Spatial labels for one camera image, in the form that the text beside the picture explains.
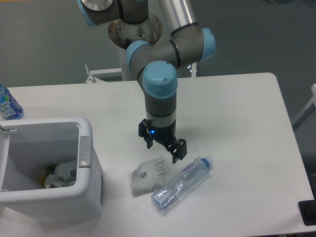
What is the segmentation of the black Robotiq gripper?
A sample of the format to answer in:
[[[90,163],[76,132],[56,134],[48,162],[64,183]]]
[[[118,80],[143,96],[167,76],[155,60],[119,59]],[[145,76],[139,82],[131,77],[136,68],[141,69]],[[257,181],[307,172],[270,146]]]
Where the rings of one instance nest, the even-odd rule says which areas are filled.
[[[183,160],[187,155],[187,141],[175,137],[176,121],[166,127],[156,127],[149,119],[143,119],[138,125],[138,136],[142,137],[150,149],[153,141],[163,145],[172,154],[172,163]]]

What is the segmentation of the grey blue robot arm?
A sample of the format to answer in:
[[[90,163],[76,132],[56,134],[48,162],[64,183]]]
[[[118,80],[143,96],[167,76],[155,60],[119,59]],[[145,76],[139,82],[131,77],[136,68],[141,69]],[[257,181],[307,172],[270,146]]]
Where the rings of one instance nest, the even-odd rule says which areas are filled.
[[[145,96],[147,117],[139,123],[138,134],[147,147],[153,142],[172,154],[172,161],[187,154],[184,139],[176,131],[176,70],[211,58],[216,51],[214,35],[199,26],[189,0],[162,0],[161,8],[170,29],[170,40],[159,43],[158,26],[146,0],[79,0],[79,9],[90,26],[116,23],[109,35],[125,50],[126,66]]]

